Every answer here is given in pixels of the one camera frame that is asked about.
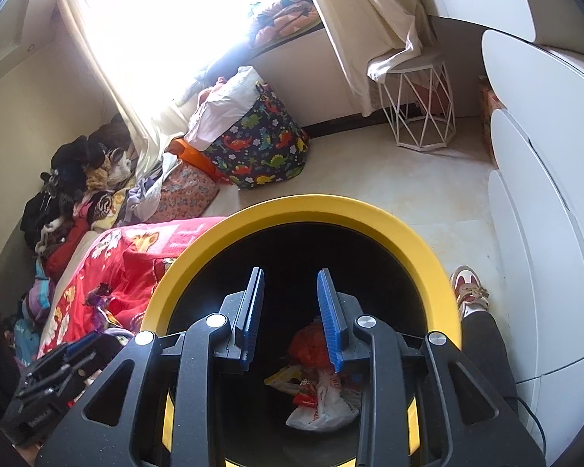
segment cardboard box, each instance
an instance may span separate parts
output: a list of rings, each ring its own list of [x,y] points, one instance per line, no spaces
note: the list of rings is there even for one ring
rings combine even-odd
[[[480,115],[482,118],[482,144],[489,154],[493,165],[497,166],[493,144],[490,137],[490,117],[495,109],[505,109],[506,106],[495,96],[493,88],[490,86],[489,78],[486,75],[479,77],[480,91]]]

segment black cable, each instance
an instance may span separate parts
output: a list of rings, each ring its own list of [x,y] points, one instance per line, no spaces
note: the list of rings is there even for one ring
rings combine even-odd
[[[543,430],[543,426],[540,424],[540,421],[538,421],[538,418],[536,418],[536,415],[531,411],[530,406],[528,406],[524,399],[522,399],[521,397],[512,397],[511,395],[508,397],[504,397],[504,400],[507,399],[511,399],[511,400],[517,400],[521,403],[521,405],[523,407],[525,407],[525,410],[527,411],[528,415],[531,416],[531,418],[534,420],[534,422],[536,423],[538,429],[540,430],[540,437],[543,438],[543,456],[545,458],[547,458],[547,440],[545,438],[545,431]]]

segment dinosaur print bag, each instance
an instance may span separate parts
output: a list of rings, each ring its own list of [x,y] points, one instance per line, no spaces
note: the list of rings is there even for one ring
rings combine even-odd
[[[253,107],[210,144],[203,154],[243,189],[298,176],[309,137],[268,84],[256,84]]]

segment black pants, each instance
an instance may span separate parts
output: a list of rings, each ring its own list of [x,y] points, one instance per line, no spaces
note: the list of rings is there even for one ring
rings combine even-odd
[[[518,413],[517,385],[508,363],[506,346],[497,324],[486,311],[476,311],[462,320],[462,352],[493,385],[511,409]]]

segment shoe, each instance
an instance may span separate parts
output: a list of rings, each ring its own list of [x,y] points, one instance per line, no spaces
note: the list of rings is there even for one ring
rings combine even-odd
[[[471,267],[462,265],[450,277],[456,295],[456,304],[461,320],[474,310],[489,308],[489,292],[480,284],[480,278]]]

